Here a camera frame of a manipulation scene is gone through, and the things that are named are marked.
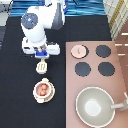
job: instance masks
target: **brown food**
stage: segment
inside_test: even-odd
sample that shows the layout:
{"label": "brown food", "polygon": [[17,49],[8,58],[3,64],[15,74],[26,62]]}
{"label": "brown food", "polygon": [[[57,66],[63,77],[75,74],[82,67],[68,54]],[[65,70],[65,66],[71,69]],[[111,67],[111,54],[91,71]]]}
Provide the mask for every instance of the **brown food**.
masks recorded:
{"label": "brown food", "polygon": [[40,96],[45,96],[46,95],[46,91],[45,90],[42,90],[41,92],[40,92]]}

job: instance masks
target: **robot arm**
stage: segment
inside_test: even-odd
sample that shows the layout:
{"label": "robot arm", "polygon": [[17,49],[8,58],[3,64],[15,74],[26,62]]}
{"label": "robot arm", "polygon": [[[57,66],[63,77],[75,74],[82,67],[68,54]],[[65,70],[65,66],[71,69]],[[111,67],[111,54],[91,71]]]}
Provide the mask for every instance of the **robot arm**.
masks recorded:
{"label": "robot arm", "polygon": [[26,54],[34,54],[33,47],[46,45],[47,38],[44,29],[60,29],[65,23],[63,2],[52,0],[50,7],[31,6],[21,19],[21,27],[25,34],[22,41],[22,49]]}

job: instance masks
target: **stove burner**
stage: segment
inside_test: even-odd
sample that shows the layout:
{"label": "stove burner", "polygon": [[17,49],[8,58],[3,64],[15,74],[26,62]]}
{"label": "stove burner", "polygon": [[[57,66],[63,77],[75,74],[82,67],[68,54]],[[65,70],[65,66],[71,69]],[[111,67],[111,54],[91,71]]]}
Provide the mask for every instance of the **stove burner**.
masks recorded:
{"label": "stove burner", "polygon": [[89,50],[86,46],[83,45],[75,45],[72,49],[71,49],[71,54],[73,57],[77,58],[77,59],[81,59],[84,58],[88,55]]}
{"label": "stove burner", "polygon": [[114,66],[109,62],[102,62],[98,66],[100,74],[103,76],[112,76],[115,72]]}
{"label": "stove burner", "polygon": [[75,72],[79,76],[82,76],[82,77],[87,76],[89,75],[90,71],[91,71],[91,68],[89,64],[85,62],[79,62],[75,66]]}
{"label": "stove burner", "polygon": [[102,58],[106,58],[111,54],[111,49],[106,45],[99,45],[96,48],[96,54]]}

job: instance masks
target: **cable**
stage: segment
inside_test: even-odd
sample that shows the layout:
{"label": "cable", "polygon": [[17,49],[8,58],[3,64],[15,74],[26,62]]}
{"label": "cable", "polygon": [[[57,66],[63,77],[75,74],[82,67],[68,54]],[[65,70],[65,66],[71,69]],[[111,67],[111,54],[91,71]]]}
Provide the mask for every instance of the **cable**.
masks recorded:
{"label": "cable", "polygon": [[11,3],[13,2],[13,0],[11,0],[10,1],[10,3],[9,3],[9,6],[8,6],[8,8],[6,9],[6,6],[5,6],[5,4],[3,4],[3,2],[0,2],[3,6],[4,6],[4,10],[3,11],[1,11],[0,13],[2,13],[2,12],[4,12],[4,11],[7,11],[7,14],[8,14],[8,16],[9,16],[9,11],[11,10],[10,9],[10,6],[11,6]]}

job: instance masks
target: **white bowl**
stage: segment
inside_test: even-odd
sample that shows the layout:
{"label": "white bowl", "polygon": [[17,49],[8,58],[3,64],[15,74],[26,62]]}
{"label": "white bowl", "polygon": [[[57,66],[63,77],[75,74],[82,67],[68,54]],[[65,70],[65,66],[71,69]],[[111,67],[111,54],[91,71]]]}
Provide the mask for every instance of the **white bowl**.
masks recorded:
{"label": "white bowl", "polygon": [[79,118],[93,128],[110,124],[115,116],[112,97],[99,87],[87,87],[76,98],[76,112]]}

